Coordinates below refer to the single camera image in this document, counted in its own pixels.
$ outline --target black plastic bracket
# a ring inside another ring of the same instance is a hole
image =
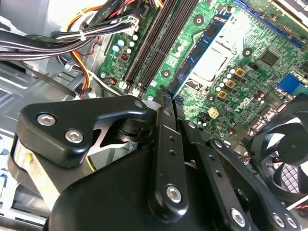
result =
[[[180,123],[182,136],[185,137],[184,151],[188,154],[185,156],[185,161],[196,162],[216,228],[218,230],[258,230],[244,213],[215,150],[204,145],[195,124],[188,120]]]
[[[62,167],[75,167],[82,163],[93,143],[93,130],[101,134],[95,142],[99,147],[110,126],[124,118],[142,119],[146,105],[133,96],[110,97],[60,103],[40,103],[25,107],[17,124],[17,136],[22,145]],[[44,126],[38,116],[49,114],[55,124]],[[65,133],[79,131],[83,139],[70,142]]]
[[[188,210],[183,145],[170,95],[157,95],[164,107],[157,109],[148,203],[162,222],[174,223]]]
[[[283,207],[222,141],[211,139],[208,145],[215,149],[219,159],[229,170],[228,177],[234,189],[241,190],[247,197],[252,221],[260,230],[301,230],[292,213]]]

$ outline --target yellow wire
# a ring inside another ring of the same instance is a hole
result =
[[[87,161],[89,167],[91,168],[92,172],[95,172],[95,169],[94,169],[94,167],[93,167],[93,165],[92,165],[92,163],[91,163],[91,161],[90,161],[88,156],[86,157],[86,161]]]

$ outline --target motherboard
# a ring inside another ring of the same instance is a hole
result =
[[[169,0],[136,22],[110,40],[99,76],[149,101],[167,87],[234,147],[308,93],[308,28],[275,1]]]

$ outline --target white zip tie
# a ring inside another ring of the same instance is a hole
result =
[[[83,33],[82,30],[79,30],[79,33],[80,33],[80,40],[81,41],[85,41],[86,40],[86,37],[85,37],[85,34]]]
[[[83,10],[81,10],[81,11],[79,12],[79,14],[81,14],[81,16],[84,16],[84,15],[85,15],[85,13],[83,12]]]

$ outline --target blue ram module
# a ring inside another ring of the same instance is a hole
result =
[[[216,36],[224,27],[230,16],[231,13],[220,12],[212,18],[202,36],[197,41],[186,60],[182,63],[181,67],[178,69],[177,73],[168,85],[172,98],[178,94],[188,79],[189,74],[193,71],[193,68],[200,61],[201,57],[210,47],[211,43],[215,40]]]
[[[254,16],[257,20],[259,20],[261,23],[269,27],[271,30],[276,32],[278,35],[292,43],[297,48],[301,49],[304,47],[304,44],[295,38],[290,38],[287,33],[277,28],[274,24],[270,23],[266,19],[262,18],[261,15],[259,15],[257,12],[253,11],[246,3],[240,1],[240,0],[229,0],[230,2],[240,6],[242,9],[244,9],[246,12],[250,13],[252,16]]]

